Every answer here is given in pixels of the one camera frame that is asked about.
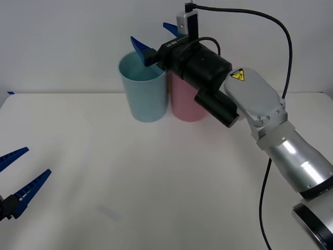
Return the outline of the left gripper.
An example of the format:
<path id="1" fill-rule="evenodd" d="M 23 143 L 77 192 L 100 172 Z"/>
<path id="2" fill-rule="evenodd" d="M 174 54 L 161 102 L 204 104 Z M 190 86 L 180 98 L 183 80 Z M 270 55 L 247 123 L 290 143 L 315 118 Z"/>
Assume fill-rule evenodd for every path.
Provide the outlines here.
<path id="1" fill-rule="evenodd" d="M 14 161 L 16 161 L 23 154 L 27 153 L 29 149 L 27 147 L 18 149 L 6 155 L 0 157 L 0 172 L 6 169 Z M 0 201 L 0 216 L 1 220 L 7 218 L 8 220 L 14 217 L 19 218 L 28 207 L 29 202 L 37 194 L 42 185 L 51 175 L 52 171 L 47 169 L 29 184 L 21 188 L 16 193 L 3 199 L 1 196 Z"/>

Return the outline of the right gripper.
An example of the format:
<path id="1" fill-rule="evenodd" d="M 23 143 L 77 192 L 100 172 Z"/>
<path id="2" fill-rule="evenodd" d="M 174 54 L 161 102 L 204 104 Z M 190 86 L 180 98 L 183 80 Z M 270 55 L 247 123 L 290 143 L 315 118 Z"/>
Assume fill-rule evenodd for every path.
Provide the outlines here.
<path id="1" fill-rule="evenodd" d="M 133 36 L 130 37 L 132 46 L 144 66 L 149 67 L 157 63 L 157 67 L 162 70 L 193 71 L 198 60 L 196 56 L 202 49 L 202 45 L 199 42 L 191 44 L 188 36 L 179 37 L 176 25 L 164 22 L 163 27 L 176 38 L 162 44 L 158 51 L 141 43 Z"/>

